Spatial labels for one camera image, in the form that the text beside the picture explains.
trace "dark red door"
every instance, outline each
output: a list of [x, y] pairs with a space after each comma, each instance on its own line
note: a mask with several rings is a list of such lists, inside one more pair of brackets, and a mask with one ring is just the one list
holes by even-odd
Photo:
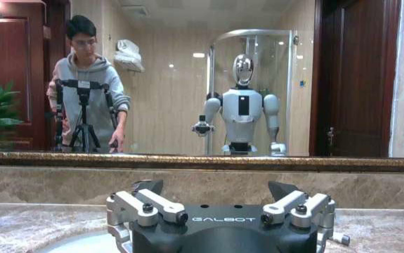
[[0, 2], [0, 85], [19, 91], [16, 149], [45, 150], [44, 5]]
[[321, 154], [385, 157], [399, 2], [324, 1], [323, 11]]

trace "young man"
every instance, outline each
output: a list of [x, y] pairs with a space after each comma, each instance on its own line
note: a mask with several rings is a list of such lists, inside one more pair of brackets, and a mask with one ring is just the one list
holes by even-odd
[[[72, 17], [67, 23], [67, 37], [69, 39], [72, 52], [55, 66], [53, 79], [47, 90], [51, 108], [56, 112], [56, 79], [64, 81], [93, 81], [100, 84], [108, 84], [113, 107], [117, 111], [117, 127], [113, 129], [103, 90], [91, 90], [87, 122], [95, 128], [100, 142], [100, 151], [112, 152], [113, 148], [109, 149], [109, 145], [117, 141], [117, 151], [123, 152], [129, 97], [124, 95], [123, 83], [115, 68], [107, 58], [95, 52], [97, 43], [96, 27], [87, 17], [80, 15]], [[79, 124], [77, 121], [80, 120], [81, 114], [79, 101], [76, 88], [63, 87], [63, 102], [67, 115], [67, 119], [63, 121], [63, 145], [71, 143], [72, 133]]]

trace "hood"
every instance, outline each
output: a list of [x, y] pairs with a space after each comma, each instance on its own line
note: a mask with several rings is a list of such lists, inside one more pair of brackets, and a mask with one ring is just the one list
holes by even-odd
[[73, 70], [73, 71], [79, 71], [79, 72], [99, 72], [99, 71], [103, 71], [105, 70], [109, 66], [111, 66], [111, 63], [109, 61], [107, 60], [105, 57], [103, 57], [101, 55], [96, 54], [97, 55], [97, 58], [96, 58], [96, 61], [93, 62], [93, 64], [89, 66], [89, 68], [81, 70], [81, 69], [77, 69], [76, 65], [75, 65], [75, 53], [71, 52], [71, 54], [68, 55], [68, 65], [69, 65], [69, 68]]

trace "shower frame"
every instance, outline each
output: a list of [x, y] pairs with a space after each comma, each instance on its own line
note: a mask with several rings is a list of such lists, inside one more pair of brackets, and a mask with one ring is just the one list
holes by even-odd
[[[211, 96], [215, 95], [215, 60], [216, 60], [216, 50], [215, 46], [216, 44], [228, 38], [233, 37], [245, 37], [247, 39], [247, 45], [245, 48], [249, 48], [249, 40], [248, 38], [251, 36], [288, 36], [288, 79], [287, 79], [287, 98], [285, 98], [285, 134], [284, 134], [284, 140], [285, 140], [285, 148], [289, 150], [289, 116], [291, 116], [291, 80], [292, 80], [292, 30], [265, 30], [265, 29], [240, 29], [233, 30], [231, 32], [227, 32], [221, 34], [216, 39], [212, 40], [208, 53], [207, 53], [207, 95], [211, 94]], [[208, 135], [204, 138], [204, 154], [212, 155], [212, 133], [209, 132]]]

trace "robot shoulder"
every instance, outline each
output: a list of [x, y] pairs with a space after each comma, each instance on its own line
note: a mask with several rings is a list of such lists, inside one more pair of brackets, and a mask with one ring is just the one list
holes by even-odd
[[215, 92], [215, 94], [212, 95], [211, 93], [208, 93], [208, 95], [207, 95], [207, 100], [208, 99], [212, 99], [212, 98], [215, 98], [215, 99], [219, 99], [220, 100], [220, 106], [223, 105], [223, 97], [219, 95], [219, 93], [217, 92]]

